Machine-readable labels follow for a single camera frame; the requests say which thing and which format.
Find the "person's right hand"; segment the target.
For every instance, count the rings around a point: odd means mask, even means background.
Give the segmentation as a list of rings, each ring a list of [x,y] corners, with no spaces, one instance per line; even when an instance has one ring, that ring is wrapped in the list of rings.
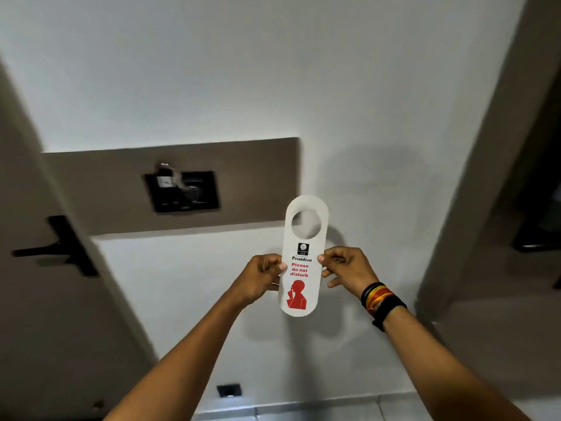
[[[379,279],[372,269],[366,255],[360,248],[337,246],[326,249],[323,254],[344,254],[346,265],[323,267],[323,278],[333,277],[327,284],[333,289],[343,286],[351,295],[360,299],[363,290]]]

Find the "person's left hand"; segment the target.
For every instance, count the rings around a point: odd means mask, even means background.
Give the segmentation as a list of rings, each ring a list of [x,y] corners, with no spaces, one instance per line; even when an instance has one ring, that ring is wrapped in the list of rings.
[[[279,291],[282,274],[260,273],[263,261],[283,262],[279,254],[254,255],[227,291],[237,306],[246,307],[268,291]]]

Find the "white door hanger sign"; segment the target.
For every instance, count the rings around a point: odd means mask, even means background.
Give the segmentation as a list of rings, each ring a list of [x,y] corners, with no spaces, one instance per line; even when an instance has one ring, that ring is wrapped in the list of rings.
[[[314,237],[302,239],[292,230],[293,218],[302,211],[314,211],[320,229]],[[278,301],[289,316],[299,318],[312,313],[318,304],[322,265],[318,256],[324,253],[329,211],[317,196],[301,195],[285,212],[282,262],[287,265],[280,276]]]

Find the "person's right forearm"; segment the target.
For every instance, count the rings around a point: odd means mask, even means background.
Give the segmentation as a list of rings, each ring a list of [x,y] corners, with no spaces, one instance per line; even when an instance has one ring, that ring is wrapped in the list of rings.
[[[389,312],[383,327],[433,421],[531,421],[403,306]]]

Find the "person's left forearm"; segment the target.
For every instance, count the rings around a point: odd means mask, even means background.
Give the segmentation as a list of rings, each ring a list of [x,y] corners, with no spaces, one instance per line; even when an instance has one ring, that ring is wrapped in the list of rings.
[[[226,291],[103,421],[189,421],[247,295]]]

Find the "black wristbands with orange threads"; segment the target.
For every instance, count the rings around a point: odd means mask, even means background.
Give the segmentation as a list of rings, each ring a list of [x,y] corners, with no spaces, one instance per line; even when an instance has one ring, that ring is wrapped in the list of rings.
[[[360,301],[365,310],[373,318],[373,326],[385,332],[384,322],[389,313],[397,307],[408,309],[407,305],[397,297],[384,283],[373,282],[362,292]]]

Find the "key card with metal keyring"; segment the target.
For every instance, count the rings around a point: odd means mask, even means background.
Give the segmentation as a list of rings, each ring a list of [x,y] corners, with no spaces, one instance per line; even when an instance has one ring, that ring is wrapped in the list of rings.
[[[177,188],[185,189],[182,173],[169,163],[159,162],[156,164],[156,173],[158,186],[161,189]]]

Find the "brown door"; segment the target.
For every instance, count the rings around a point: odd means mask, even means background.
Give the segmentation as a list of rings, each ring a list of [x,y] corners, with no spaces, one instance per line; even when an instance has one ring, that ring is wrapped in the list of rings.
[[[152,367],[104,282],[66,256],[16,258],[57,240],[65,215],[0,58],[0,420],[99,421]]]

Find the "black wall switch panel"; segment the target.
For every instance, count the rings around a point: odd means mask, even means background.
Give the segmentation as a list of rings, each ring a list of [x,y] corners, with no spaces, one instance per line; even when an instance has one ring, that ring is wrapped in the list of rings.
[[[145,174],[144,183],[154,212],[182,213],[220,209],[215,173],[213,171],[182,172],[185,189],[161,189],[155,173]]]

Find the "brown wooden wall panel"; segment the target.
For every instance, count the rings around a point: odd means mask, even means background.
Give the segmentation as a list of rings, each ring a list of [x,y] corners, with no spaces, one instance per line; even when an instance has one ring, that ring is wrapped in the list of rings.
[[[297,137],[44,153],[91,235],[284,220],[299,195]]]

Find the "brown door frame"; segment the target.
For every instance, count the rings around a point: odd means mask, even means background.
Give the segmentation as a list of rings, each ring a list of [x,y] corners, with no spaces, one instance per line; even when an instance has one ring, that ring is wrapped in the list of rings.
[[[527,0],[451,208],[417,292],[417,316],[447,311],[480,231],[561,69],[561,0]]]

